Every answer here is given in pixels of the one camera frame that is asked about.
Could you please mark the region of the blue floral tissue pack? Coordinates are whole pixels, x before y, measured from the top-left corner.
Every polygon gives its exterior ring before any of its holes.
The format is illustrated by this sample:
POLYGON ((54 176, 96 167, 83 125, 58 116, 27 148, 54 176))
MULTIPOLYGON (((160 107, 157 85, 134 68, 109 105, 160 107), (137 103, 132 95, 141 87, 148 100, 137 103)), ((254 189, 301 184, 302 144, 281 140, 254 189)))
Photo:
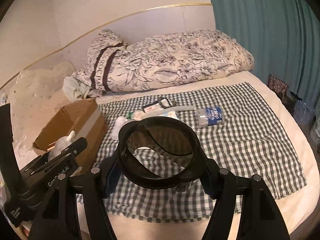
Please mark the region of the blue floral tissue pack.
POLYGON ((179 120, 179 117, 177 116, 175 111, 165 112, 165 113, 160 114, 160 116, 169 117, 169 118, 179 120))

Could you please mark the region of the pale green towel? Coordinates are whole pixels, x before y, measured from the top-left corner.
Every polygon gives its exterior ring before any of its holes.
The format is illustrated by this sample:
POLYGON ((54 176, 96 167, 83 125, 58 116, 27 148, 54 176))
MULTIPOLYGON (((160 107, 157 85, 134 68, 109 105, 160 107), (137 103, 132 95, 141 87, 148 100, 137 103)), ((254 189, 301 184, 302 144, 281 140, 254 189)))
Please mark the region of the pale green towel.
POLYGON ((64 78, 62 91, 71 102, 104 96, 102 90, 94 89, 71 76, 64 78))

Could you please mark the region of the clear plastic water bottle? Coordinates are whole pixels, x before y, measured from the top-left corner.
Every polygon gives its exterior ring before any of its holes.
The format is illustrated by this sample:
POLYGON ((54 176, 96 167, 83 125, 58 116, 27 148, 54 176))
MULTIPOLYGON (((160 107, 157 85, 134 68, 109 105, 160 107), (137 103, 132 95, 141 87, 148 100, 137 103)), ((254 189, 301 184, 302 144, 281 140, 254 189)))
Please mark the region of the clear plastic water bottle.
POLYGON ((200 128, 220 125, 223 123, 223 109, 220 106, 197 109, 196 118, 200 128))

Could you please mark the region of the black round mesh container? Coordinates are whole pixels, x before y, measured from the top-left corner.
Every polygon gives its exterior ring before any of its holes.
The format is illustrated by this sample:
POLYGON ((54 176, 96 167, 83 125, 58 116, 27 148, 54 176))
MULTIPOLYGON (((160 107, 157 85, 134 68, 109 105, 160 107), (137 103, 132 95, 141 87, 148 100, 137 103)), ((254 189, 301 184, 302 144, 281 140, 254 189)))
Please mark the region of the black round mesh container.
POLYGON ((207 157, 196 133, 184 122, 153 116, 125 124, 118 134, 116 149, 119 167, 128 180, 152 190, 175 188, 198 180, 206 172, 207 157), (134 155, 140 148, 151 150, 183 167, 177 174, 163 178, 146 168, 134 155))

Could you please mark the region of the dark bags by curtain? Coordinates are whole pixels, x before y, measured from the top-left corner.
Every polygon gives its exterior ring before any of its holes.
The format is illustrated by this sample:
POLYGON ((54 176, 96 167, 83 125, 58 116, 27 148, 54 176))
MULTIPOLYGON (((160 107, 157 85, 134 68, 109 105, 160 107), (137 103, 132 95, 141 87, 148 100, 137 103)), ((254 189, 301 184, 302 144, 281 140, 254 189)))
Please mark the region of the dark bags by curtain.
POLYGON ((316 145, 311 139, 311 128, 316 123, 316 110, 307 105, 294 92, 290 91, 289 85, 274 75, 270 74, 268 76, 267 86, 277 95, 283 106, 294 118, 295 122, 306 136, 312 150, 319 154, 319 145, 316 145))

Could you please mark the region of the white plastic tube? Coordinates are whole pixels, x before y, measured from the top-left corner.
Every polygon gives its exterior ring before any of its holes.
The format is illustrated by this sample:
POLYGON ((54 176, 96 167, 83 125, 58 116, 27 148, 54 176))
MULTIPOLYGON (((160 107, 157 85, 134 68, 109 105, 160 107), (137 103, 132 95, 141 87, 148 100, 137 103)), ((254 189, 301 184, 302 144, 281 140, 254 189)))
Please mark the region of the white plastic tube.
POLYGON ((164 113, 167 113, 167 112, 180 112, 180 111, 194 111, 196 110, 196 107, 195 106, 175 106, 175 107, 169 107, 169 108, 166 108, 166 109, 163 109, 163 110, 160 110, 160 111, 153 111, 153 112, 149 112, 149 113, 146 113, 142 116, 142 119, 145 119, 145 118, 149 118, 149 117, 152 117, 152 116, 159 116, 161 114, 164 114, 164 113))

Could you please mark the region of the teal curtain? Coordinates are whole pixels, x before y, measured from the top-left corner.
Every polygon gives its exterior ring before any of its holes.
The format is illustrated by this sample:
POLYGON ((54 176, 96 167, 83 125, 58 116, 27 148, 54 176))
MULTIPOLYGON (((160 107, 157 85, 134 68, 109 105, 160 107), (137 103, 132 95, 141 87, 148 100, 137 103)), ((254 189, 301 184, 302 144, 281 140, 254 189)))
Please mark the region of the teal curtain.
POLYGON ((253 74, 269 75, 319 108, 319 20, 306 0, 211 0, 216 28, 254 57, 253 74))

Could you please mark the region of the cream tufted headboard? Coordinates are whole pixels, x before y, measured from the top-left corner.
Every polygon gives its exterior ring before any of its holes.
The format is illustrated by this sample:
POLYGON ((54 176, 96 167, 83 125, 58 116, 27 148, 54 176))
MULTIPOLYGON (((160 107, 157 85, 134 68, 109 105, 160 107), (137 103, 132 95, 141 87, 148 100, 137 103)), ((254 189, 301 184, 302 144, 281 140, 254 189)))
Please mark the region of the cream tufted headboard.
POLYGON ((62 87, 65 77, 75 71, 63 61, 53 69, 22 71, 9 90, 11 123, 15 153, 19 157, 33 154, 32 146, 55 113, 70 103, 62 87))

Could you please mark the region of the floral folded duvet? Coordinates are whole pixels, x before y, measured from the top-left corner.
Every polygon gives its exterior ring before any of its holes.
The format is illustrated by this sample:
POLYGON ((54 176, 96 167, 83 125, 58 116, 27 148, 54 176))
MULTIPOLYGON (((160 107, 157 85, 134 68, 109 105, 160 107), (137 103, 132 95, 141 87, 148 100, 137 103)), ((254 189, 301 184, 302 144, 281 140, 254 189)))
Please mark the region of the floral folded duvet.
POLYGON ((134 44, 109 29, 72 77, 97 90, 134 92, 219 79, 254 68, 254 57, 219 30, 156 35, 134 44))

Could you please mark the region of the white cylindrical bottle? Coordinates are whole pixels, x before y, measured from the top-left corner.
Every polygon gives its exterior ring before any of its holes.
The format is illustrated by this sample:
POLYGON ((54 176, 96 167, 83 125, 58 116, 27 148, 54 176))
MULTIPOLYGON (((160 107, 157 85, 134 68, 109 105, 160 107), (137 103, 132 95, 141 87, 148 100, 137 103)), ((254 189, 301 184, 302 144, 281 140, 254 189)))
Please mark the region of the white cylindrical bottle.
POLYGON ((111 131, 111 138, 115 141, 119 138, 119 131, 120 129, 129 122, 129 119, 125 118, 124 116, 120 116, 116 119, 114 126, 111 131))

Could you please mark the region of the brown cardboard box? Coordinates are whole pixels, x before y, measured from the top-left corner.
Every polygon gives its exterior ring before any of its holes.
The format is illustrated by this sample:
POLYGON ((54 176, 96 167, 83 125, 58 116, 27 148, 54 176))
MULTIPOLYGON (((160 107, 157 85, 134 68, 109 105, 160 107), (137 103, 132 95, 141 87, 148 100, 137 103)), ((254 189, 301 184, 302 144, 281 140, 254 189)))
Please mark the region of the brown cardboard box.
POLYGON ((33 148, 40 155, 40 151, 48 150, 71 131, 75 132, 76 139, 84 137, 87 140, 87 148, 76 157, 82 170, 87 171, 95 163, 107 132, 105 118, 94 99, 76 101, 59 109, 35 139, 33 148))

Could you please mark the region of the dark wet wipes pack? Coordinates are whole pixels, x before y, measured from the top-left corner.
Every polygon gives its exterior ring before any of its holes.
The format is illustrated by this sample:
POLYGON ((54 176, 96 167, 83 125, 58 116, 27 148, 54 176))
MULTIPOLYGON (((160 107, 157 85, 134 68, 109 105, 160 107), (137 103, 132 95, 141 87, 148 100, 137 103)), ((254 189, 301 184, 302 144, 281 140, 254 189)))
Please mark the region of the dark wet wipes pack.
POLYGON ((144 113, 150 113, 161 111, 174 106, 177 106, 177 102, 175 100, 169 100, 166 97, 160 97, 156 101, 143 106, 142 110, 144 113))

